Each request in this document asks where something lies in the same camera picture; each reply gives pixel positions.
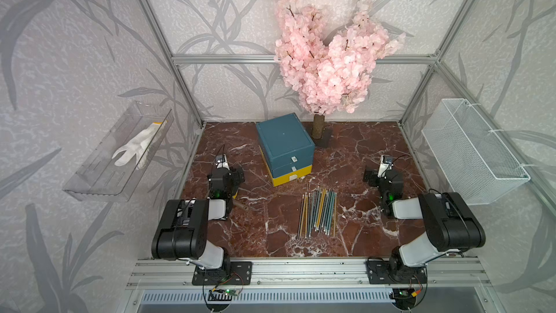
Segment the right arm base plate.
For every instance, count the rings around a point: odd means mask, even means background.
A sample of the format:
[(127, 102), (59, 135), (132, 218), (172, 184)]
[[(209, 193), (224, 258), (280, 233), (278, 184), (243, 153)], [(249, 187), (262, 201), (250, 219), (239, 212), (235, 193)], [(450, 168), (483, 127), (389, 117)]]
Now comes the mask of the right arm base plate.
[(396, 261), (369, 258), (365, 262), (366, 274), (370, 284), (427, 284), (425, 267), (407, 267)]

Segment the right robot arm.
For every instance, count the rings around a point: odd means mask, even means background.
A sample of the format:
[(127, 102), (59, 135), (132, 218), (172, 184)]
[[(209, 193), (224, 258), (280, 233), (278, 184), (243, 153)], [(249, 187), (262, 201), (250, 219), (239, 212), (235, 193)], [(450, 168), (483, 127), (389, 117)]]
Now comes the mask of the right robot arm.
[(432, 189), (405, 199), (402, 174), (394, 169), (367, 168), (363, 181), (378, 189), (384, 215), (424, 223), (424, 233), (392, 250), (387, 265), (392, 276), (408, 276), (446, 254), (464, 253), (485, 245), (486, 233), (460, 194)]

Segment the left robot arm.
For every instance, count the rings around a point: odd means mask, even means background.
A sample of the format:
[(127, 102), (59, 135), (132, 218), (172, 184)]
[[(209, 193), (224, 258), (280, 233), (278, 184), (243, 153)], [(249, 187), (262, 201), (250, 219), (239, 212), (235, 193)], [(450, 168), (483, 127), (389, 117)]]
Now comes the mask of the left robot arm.
[(244, 182), (242, 167), (218, 165), (208, 175), (206, 197), (168, 201), (151, 243), (152, 257), (192, 262), (207, 272), (229, 275), (230, 257), (225, 249), (208, 240), (208, 224), (229, 218)]

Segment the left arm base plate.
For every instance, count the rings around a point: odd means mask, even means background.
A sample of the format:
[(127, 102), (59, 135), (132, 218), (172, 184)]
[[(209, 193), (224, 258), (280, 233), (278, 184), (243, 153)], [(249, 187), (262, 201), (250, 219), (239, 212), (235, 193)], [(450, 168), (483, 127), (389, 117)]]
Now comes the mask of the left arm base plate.
[(253, 262), (231, 261), (219, 269), (203, 270), (195, 268), (192, 285), (250, 285), (253, 274)]

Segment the teal yellow drawer box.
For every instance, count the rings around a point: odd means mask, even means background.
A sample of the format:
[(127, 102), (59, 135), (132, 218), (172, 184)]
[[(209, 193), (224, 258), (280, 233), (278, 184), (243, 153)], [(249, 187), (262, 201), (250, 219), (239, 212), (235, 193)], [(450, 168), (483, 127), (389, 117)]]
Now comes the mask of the teal yellow drawer box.
[(273, 186), (312, 173), (315, 144), (295, 113), (256, 123), (256, 130)]

